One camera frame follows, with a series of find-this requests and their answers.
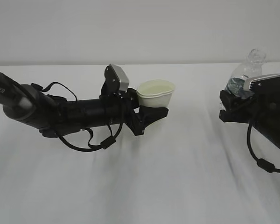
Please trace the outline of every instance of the white wall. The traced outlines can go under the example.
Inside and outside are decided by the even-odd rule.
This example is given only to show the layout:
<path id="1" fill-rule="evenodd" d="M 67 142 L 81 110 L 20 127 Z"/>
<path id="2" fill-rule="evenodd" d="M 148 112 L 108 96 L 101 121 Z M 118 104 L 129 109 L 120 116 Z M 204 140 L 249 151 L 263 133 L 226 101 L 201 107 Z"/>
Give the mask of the white wall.
<path id="1" fill-rule="evenodd" d="M 280 0 L 0 0 L 0 64 L 280 61 Z"/>

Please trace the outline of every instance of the robotic arm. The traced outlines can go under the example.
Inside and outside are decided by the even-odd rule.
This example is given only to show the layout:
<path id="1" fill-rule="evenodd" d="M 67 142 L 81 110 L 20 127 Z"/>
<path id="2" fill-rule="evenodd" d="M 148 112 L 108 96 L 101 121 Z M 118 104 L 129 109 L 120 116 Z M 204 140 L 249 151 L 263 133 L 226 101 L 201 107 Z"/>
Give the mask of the robotic arm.
<path id="1" fill-rule="evenodd" d="M 248 99 L 236 97 L 227 91 L 220 92 L 225 110 L 220 111 L 223 122 L 247 123 L 248 149 L 265 171 L 280 173 L 272 163 L 257 158 L 251 146 L 251 129 L 254 127 L 280 149 L 280 74 L 249 78 L 243 86 L 244 91 L 253 93 Z"/>
<path id="2" fill-rule="evenodd" d="M 69 102 L 60 96 L 45 95 L 44 92 L 54 84 L 60 83 L 51 83 L 45 89 L 37 84 L 20 85 L 0 72 L 0 104 L 9 118 L 37 128 L 44 137 L 59 138 L 66 146 L 77 151 L 92 152 L 108 148 L 115 142 L 124 123 L 135 136 L 143 135 L 148 125 L 168 114 L 167 108 L 139 105 L 136 90 L 128 88 L 126 74 L 113 64 L 105 69 L 105 83 L 98 99 L 76 98 Z M 139 108 L 138 113 L 134 112 L 136 108 Z M 110 128 L 113 124 L 119 124 L 114 135 Z M 108 126 L 111 136 L 94 146 L 90 144 L 93 137 L 90 128 L 97 126 Z M 91 135 L 89 148 L 73 146 L 63 137 L 81 130 L 86 130 Z"/>

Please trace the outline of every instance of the cable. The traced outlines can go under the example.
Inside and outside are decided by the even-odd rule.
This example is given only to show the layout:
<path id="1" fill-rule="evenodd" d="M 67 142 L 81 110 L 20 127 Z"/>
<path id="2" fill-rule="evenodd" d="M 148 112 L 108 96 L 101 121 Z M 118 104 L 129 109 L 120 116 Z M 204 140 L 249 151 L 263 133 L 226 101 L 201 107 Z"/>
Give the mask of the cable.
<path id="1" fill-rule="evenodd" d="M 119 125 L 119 128 L 116 132 L 116 134 L 114 136 L 110 136 L 109 138 L 107 138 L 106 140 L 104 140 L 102 143 L 108 143 L 107 145 L 102 145 L 102 143 L 98 146 L 92 146 L 89 144 L 89 146 L 91 146 L 90 148 L 81 148 L 81 147 L 76 147 L 72 144 L 70 144 L 55 128 L 55 125 L 54 123 L 49 119 L 49 116 L 47 116 L 46 114 L 46 111 L 43 109 L 43 107 L 39 104 L 39 102 L 30 94 L 29 91 L 27 91 L 23 86 L 21 86 L 19 83 L 17 83 L 16 81 L 14 81 L 13 79 L 11 79 L 10 77 L 8 76 L 5 76 L 10 82 L 11 84 L 13 84 L 15 87 L 17 87 L 21 92 L 23 92 L 27 98 L 35 105 L 35 107 L 37 109 L 40 110 L 40 112 L 45 116 L 45 118 L 47 119 L 47 122 L 48 124 L 50 125 L 50 128 L 55 132 L 55 134 L 57 135 L 57 137 L 60 139 L 60 141 L 65 144 L 67 147 L 71 148 L 71 149 L 74 149 L 76 151 L 79 151 L 79 152 L 94 152 L 94 151 L 97 151 L 97 150 L 100 150 L 102 148 L 107 148 L 109 147 L 111 144 L 113 144 L 115 142 L 115 138 L 119 135 L 121 129 L 122 129 L 122 126 L 123 126 L 123 120 L 124 120 L 124 110 L 123 110 L 123 105 L 122 105 L 122 102 L 119 98 L 119 101 L 120 101 L 120 109 L 121 109 L 121 121 L 120 121 L 120 125 Z M 48 87 L 49 89 L 52 87 L 52 85 L 54 85 L 54 83 L 51 83 Z M 89 134 L 91 135 L 91 138 L 90 140 L 93 138 L 93 131 L 91 129 L 86 129 Z"/>
<path id="2" fill-rule="evenodd" d="M 265 171 L 269 172 L 269 173 L 272 173 L 272 172 L 276 172 L 276 173 L 280 173 L 280 169 L 277 169 L 275 167 L 274 164 L 270 163 L 269 161 L 263 159 L 263 158 L 258 158 L 253 149 L 252 149 L 252 146 L 251 146 L 251 131 L 252 131 L 252 127 L 254 125 L 254 123 L 256 122 L 256 118 L 258 117 L 258 112 L 255 113 L 255 115 L 253 116 L 253 118 L 249 121 L 249 126 L 248 126 L 248 130 L 247 130 L 247 146 L 248 146 L 248 149 L 249 149 L 249 152 L 252 156 L 252 158 L 257 162 L 257 165 L 264 169 Z"/>
<path id="3" fill-rule="evenodd" d="M 49 85 L 48 85 L 46 88 L 44 88 L 44 89 L 43 89 L 40 85 L 38 85 L 38 84 L 32 83 L 31 85 L 32 85 L 33 87 L 37 87 L 37 90 L 40 91 L 40 92 L 48 92 L 48 91 L 52 88 L 52 86 L 55 85 L 55 84 L 58 84 L 58 85 L 63 86 L 65 89 L 67 89 L 69 92 L 71 92 L 71 94 L 74 95 L 76 102 L 78 101 L 78 98 L 77 98 L 77 96 L 73 93 L 73 91 L 71 91 L 68 87 L 66 87 L 66 86 L 63 85 L 62 83 L 59 83 L 59 82 L 52 82 L 51 84 L 49 84 Z"/>

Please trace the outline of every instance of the plastic water bottle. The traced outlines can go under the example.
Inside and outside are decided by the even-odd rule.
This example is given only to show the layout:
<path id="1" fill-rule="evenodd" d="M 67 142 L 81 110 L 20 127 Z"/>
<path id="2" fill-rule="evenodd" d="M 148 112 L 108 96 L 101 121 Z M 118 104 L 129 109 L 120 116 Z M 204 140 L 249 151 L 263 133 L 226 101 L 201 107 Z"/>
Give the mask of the plastic water bottle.
<path id="1" fill-rule="evenodd" d="M 251 97 L 252 92 L 243 90 L 245 80 L 262 75 L 261 66 L 264 64 L 265 58 L 265 52 L 253 49 L 246 60 L 233 71 L 225 90 L 242 99 Z"/>

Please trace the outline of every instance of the black robotic arm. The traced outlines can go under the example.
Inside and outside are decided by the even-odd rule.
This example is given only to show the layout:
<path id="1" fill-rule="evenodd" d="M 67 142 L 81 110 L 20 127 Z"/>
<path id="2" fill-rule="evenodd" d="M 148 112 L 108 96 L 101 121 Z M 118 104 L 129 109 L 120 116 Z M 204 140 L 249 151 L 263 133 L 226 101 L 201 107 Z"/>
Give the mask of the black robotic arm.
<path id="1" fill-rule="evenodd" d="M 136 90 L 128 88 L 126 74 L 113 64 L 105 69 L 105 83 L 97 99 L 69 102 L 60 96 L 45 95 L 44 92 L 54 84 L 60 83 L 52 83 L 45 89 L 37 84 L 20 85 L 0 73 L 0 104 L 9 118 L 37 128 L 44 137 L 59 138 L 66 146 L 77 151 L 92 152 L 108 148 L 115 142 L 124 123 L 134 135 L 143 135 L 148 125 L 168 114 L 168 108 L 139 105 Z M 110 128 L 113 124 L 119 124 L 114 135 Z M 91 128 L 97 126 L 108 126 L 111 131 L 111 136 L 97 146 L 91 145 L 89 141 L 89 148 L 79 148 L 63 137 L 86 130 L 92 138 Z"/>

